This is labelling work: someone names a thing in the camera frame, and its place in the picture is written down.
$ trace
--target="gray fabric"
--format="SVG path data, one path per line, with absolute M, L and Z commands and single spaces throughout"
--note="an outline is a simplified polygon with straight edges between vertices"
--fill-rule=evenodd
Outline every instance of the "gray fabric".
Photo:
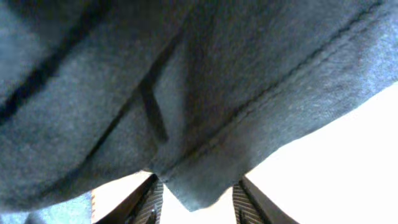
M 91 223 L 91 193 L 36 212 L 3 214 L 0 220 L 10 224 Z
M 0 1 L 0 109 L 66 55 L 0 125 L 0 212 L 143 168 L 196 210 L 398 80 L 396 0 L 117 0 L 68 50 L 91 3 L 27 2 Z

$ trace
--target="clothing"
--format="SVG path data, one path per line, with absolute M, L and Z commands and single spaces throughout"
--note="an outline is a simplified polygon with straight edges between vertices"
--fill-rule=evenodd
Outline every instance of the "clothing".
M 189 209 L 398 80 L 398 1 L 0 2 L 0 212 L 150 169 Z
M 34 212 L 2 214 L 1 224 L 87 224 L 91 221 L 91 194 L 86 193 L 67 202 Z

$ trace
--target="fabric seam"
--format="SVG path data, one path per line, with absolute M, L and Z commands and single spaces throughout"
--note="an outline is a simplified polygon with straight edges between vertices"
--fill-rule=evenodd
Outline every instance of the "fabric seam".
M 340 29 L 320 48 L 316 49 L 307 58 L 302 60 L 302 62 L 300 62 L 296 67 L 291 69 L 291 71 L 289 71 L 279 82 L 271 85 L 265 90 L 262 90 L 260 94 L 248 100 L 248 102 L 245 103 L 245 107 L 243 108 L 243 110 L 240 113 L 238 113 L 238 115 L 235 116 L 231 122 L 225 125 L 221 129 L 221 131 L 219 131 L 215 135 L 215 137 L 213 137 L 213 139 L 210 139 L 210 141 L 208 141 L 207 144 L 200 147 L 196 153 L 189 155 L 186 159 L 180 161 L 179 163 L 176 163 L 174 166 L 172 166 L 170 169 L 164 172 L 163 174 L 164 175 L 169 174 L 169 177 L 164 179 L 163 181 L 165 183 L 171 181 L 177 174 L 176 170 L 178 169 L 178 167 L 180 167 L 180 164 L 192 160 L 194 159 L 194 157 L 196 158 L 202 157 L 210 150 L 218 147 L 220 144 L 219 142 L 220 137 L 227 136 L 232 130 L 234 130 L 237 126 L 239 126 L 239 124 L 243 120 L 245 120 L 251 113 L 253 113 L 258 109 L 263 108 L 264 105 L 268 102 L 268 99 L 270 97 L 276 96 L 280 93 L 281 85 L 291 85 L 293 81 L 296 81 L 297 79 L 289 80 L 292 77 L 294 77 L 294 75 L 298 74 L 299 72 L 301 72 L 303 69 L 306 68 L 308 69 L 308 71 L 307 72 L 304 71 L 305 74 L 301 74 L 297 78 L 302 79 L 306 77 L 306 74 L 310 73 L 313 69 L 320 66 L 323 62 L 327 61 L 328 58 L 330 58 L 333 54 L 339 51 L 339 49 L 347 45 L 353 38 L 357 37 L 358 34 L 365 32 L 369 26 L 373 25 L 381 17 L 385 16 L 387 13 L 382 15 L 376 15 L 376 17 L 371 17 L 378 12 L 378 9 L 381 6 L 383 6 L 383 2 L 378 1 L 370 5 L 366 10 L 360 12 L 353 20 L 349 22 L 347 26 Z M 354 28 L 357 27 L 357 25 L 360 26 L 361 22 L 366 22 L 367 24 L 364 24 L 364 27 L 360 27 L 359 30 L 353 30 Z

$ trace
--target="stitching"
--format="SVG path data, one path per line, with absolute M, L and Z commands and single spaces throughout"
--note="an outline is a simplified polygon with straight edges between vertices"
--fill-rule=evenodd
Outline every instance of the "stitching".
M 330 40 L 326 41 L 325 44 L 323 44 L 319 49 L 316 49 L 311 55 L 309 55 L 306 59 L 304 59 L 302 62 L 300 62 L 295 68 L 293 68 L 290 72 L 288 72 L 282 79 L 273 85 L 271 85 L 269 88 L 266 88 L 265 90 L 261 91 L 260 94 L 255 96 L 254 98 L 251 98 L 247 103 L 245 103 L 244 106 L 242 106 L 244 111 L 243 113 L 238 113 L 237 116 L 235 116 L 232 120 L 232 122 L 228 123 L 222 130 L 216 134 L 216 137 L 211 139 L 208 144 L 205 144 L 203 147 L 200 147 L 198 151 L 194 152 L 190 156 L 188 156 L 185 160 L 176 163 L 174 166 L 172 166 L 169 170 L 164 172 L 163 174 L 169 173 L 169 178 L 165 180 L 164 182 L 169 182 L 171 181 L 176 175 L 176 170 L 179 168 L 179 164 L 186 163 L 189 160 L 192 160 L 193 158 L 198 158 L 202 157 L 205 155 L 207 152 L 211 151 L 212 149 L 216 148 L 219 146 L 220 143 L 220 136 L 227 136 L 234 128 L 236 128 L 243 120 L 245 120 L 252 112 L 258 110 L 259 108 L 264 107 L 264 105 L 268 102 L 269 98 L 272 96 L 276 96 L 281 92 L 281 84 L 283 85 L 291 85 L 293 82 L 291 80 L 288 80 L 289 78 L 292 78 L 293 75 L 295 75 L 298 72 L 301 72 L 304 68 L 307 68 L 307 72 L 302 72 L 302 73 L 310 73 L 313 69 L 319 67 L 323 62 L 327 61 L 332 55 L 337 53 L 339 49 L 342 47 L 346 46 L 352 39 L 358 36 L 358 34 L 361 34 L 365 32 L 371 25 L 376 23 L 380 18 L 384 17 L 386 14 L 377 16 L 376 18 L 370 19 L 369 24 L 366 24 L 365 27 L 362 27 L 360 30 L 353 31 L 349 33 L 353 28 L 355 28 L 355 25 L 360 23 L 361 21 L 365 21 L 368 19 L 368 16 L 374 15 L 376 10 L 380 8 L 383 5 L 382 2 L 375 2 L 372 4 L 368 9 L 365 11 L 359 13 L 355 19 L 353 19 L 346 27 L 340 29 L 335 35 L 331 37 Z M 345 35 L 351 34 L 352 36 L 346 37 L 347 39 L 344 40 L 343 38 Z M 337 46 L 333 46 L 334 43 L 336 43 L 337 40 L 343 39 L 341 42 L 338 42 Z M 305 75 L 302 75 L 301 77 L 298 77 L 298 79 L 302 79 L 305 77 Z M 267 93 L 270 91 L 275 91 L 274 94 L 269 95 L 266 97 Z
M 95 206 L 96 199 L 93 190 L 90 192 L 90 194 L 91 194 L 91 223 L 94 223 L 96 218 L 96 206 Z

